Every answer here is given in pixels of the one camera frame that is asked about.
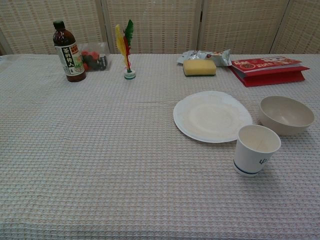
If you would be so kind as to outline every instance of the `paper plate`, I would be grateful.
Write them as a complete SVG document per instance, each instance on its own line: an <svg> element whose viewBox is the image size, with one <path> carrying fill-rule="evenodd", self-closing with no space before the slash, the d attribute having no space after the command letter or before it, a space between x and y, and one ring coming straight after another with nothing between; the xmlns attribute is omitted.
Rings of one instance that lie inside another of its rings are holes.
<svg viewBox="0 0 320 240"><path fill-rule="evenodd" d="M252 124L248 110L220 91L203 91L179 101L173 119L181 132L206 143L224 143L238 138L238 131Z"/></svg>

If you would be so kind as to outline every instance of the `yellow sponge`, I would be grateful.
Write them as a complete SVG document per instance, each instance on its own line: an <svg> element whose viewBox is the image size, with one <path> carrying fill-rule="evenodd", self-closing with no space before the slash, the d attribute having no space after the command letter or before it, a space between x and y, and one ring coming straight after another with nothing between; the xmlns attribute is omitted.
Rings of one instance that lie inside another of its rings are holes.
<svg viewBox="0 0 320 240"><path fill-rule="evenodd" d="M186 76L213 76L217 67L212 60L190 59L183 62L183 71Z"/></svg>

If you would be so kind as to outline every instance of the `snack package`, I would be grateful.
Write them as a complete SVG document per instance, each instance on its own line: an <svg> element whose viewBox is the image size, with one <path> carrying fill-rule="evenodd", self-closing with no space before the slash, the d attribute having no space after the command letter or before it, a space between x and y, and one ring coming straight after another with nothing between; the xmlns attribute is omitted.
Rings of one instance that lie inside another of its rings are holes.
<svg viewBox="0 0 320 240"><path fill-rule="evenodd" d="M109 68L109 46L107 42L89 42L78 44L83 67L88 71L104 71Z"/></svg>
<svg viewBox="0 0 320 240"><path fill-rule="evenodd" d="M176 62L184 64L184 61L189 59L209 59L212 60L217 67L232 65L230 60L230 49L220 52L190 50L184 52Z"/></svg>

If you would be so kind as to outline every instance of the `white paper cup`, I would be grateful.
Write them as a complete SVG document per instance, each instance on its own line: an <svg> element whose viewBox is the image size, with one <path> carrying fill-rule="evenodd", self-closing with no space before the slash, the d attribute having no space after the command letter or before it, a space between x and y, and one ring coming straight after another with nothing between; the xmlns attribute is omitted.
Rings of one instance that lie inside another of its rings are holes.
<svg viewBox="0 0 320 240"><path fill-rule="evenodd" d="M280 147L281 140L271 129L261 125L244 126L238 132L233 167L241 175L254 177Z"/></svg>

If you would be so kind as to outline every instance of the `brown liquid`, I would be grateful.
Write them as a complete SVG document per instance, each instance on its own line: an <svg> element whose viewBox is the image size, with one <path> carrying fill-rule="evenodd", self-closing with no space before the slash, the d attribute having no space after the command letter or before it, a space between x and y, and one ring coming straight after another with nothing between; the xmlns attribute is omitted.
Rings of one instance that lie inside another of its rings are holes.
<svg viewBox="0 0 320 240"><path fill-rule="evenodd" d="M71 32L66 30L65 28L56 29L53 35L53 42L55 46L68 46L74 44L76 42L75 37ZM86 72L76 75L76 76L66 76L69 82L80 82L81 80L86 78Z"/></svg>

